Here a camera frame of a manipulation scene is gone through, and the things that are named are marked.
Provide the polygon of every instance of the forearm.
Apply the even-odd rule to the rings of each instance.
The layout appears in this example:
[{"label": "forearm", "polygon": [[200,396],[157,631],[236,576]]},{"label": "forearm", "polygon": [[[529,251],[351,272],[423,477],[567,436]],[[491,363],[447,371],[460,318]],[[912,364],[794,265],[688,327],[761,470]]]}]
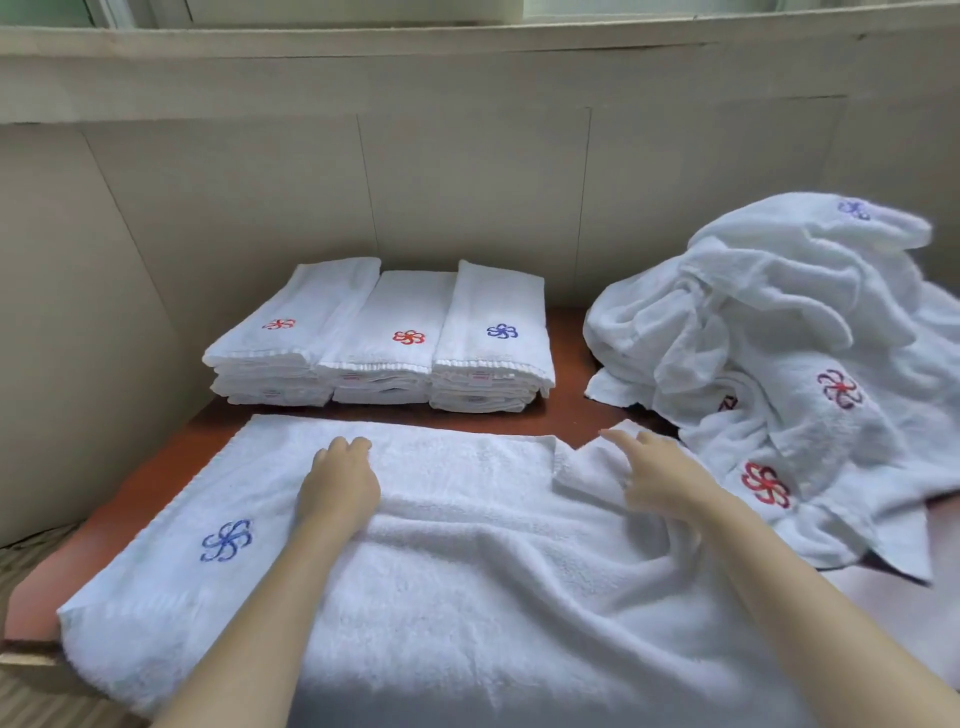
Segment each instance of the forearm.
[{"label": "forearm", "polygon": [[349,539],[333,516],[295,531],[157,728],[286,725],[317,604]]},{"label": "forearm", "polygon": [[827,728],[948,728],[960,697],[723,494],[696,522],[737,593]]}]

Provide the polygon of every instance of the floor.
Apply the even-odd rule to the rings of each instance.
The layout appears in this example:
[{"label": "floor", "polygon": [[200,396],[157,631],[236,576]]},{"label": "floor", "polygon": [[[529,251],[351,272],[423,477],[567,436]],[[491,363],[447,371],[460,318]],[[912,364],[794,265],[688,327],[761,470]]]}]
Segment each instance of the floor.
[{"label": "floor", "polygon": [[[55,528],[0,548],[0,624],[13,587],[76,527]],[[142,728],[146,724],[110,700],[40,692],[0,669],[0,725],[4,728]]]}]

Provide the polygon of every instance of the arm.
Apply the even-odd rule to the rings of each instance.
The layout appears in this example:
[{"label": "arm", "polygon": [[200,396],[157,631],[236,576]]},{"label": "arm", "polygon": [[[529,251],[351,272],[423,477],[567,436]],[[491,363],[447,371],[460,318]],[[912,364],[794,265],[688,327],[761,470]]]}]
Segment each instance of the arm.
[{"label": "arm", "polygon": [[689,522],[827,728],[948,728],[960,696],[795,554],[746,503],[677,444],[649,432],[601,433],[634,470],[627,504]]},{"label": "arm", "polygon": [[326,579],[373,515],[380,488],[370,442],[342,437],[314,457],[286,547],[166,706],[155,728],[281,728]]}]

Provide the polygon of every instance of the wall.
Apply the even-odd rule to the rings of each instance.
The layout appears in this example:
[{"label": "wall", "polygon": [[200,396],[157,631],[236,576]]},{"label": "wall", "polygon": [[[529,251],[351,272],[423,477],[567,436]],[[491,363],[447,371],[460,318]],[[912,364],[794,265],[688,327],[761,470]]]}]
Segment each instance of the wall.
[{"label": "wall", "polygon": [[468,257],[583,305],[724,211],[822,189],[928,216],[924,264],[960,288],[960,44],[860,36],[0,55],[0,113],[64,122],[0,125],[0,543],[106,497],[203,401],[204,347],[301,261]]}]

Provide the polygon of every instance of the red embroidered logo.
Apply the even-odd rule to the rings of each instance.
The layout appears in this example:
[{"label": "red embroidered logo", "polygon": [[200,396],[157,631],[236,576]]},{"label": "red embroidered logo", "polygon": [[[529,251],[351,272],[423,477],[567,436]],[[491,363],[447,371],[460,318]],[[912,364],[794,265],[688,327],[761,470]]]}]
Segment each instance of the red embroidered logo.
[{"label": "red embroidered logo", "polygon": [[278,328],[293,328],[297,319],[273,319],[269,324],[260,328],[268,328],[270,331],[276,331]]},{"label": "red embroidered logo", "polygon": [[411,328],[409,331],[398,331],[395,333],[394,341],[398,341],[404,346],[410,346],[411,344],[422,344],[426,341],[426,336]]},{"label": "red embroidered logo", "polygon": [[827,369],[817,376],[817,383],[824,385],[824,397],[836,403],[840,409],[853,409],[863,402],[863,393],[856,382],[835,369]]},{"label": "red embroidered logo", "polygon": [[790,489],[777,477],[777,471],[765,465],[748,462],[740,482],[754,492],[754,497],[767,505],[790,507]]}]

